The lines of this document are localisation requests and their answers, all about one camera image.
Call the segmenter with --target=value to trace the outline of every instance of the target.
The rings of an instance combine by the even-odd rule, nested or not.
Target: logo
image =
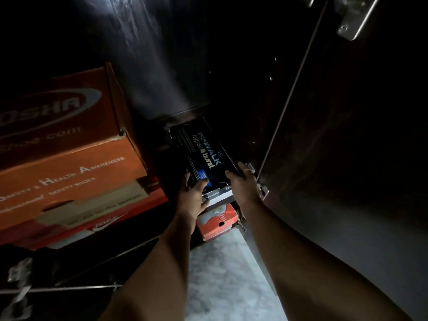
[[[92,107],[101,98],[93,88],[58,89],[21,97],[0,113],[0,140],[59,123]]]
[[[121,216],[115,216],[115,217],[113,217],[113,218],[111,218],[111,219],[109,219],[109,220],[107,220],[107,221],[104,221],[104,222],[98,223],[97,225],[95,225],[95,226],[92,228],[92,231],[93,231],[93,232],[98,232],[98,231],[101,231],[101,230],[105,229],[105,228],[106,228],[106,227],[108,227],[111,223],[113,223],[113,222],[117,221],[119,218],[121,218],[122,216],[126,215],[127,213],[128,213],[128,212],[126,212],[125,214],[123,214],[123,215],[121,215]]]

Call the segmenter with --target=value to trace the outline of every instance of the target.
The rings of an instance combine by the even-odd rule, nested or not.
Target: tiled floor
[[[196,320],[287,320],[238,229],[190,253],[186,321]]]

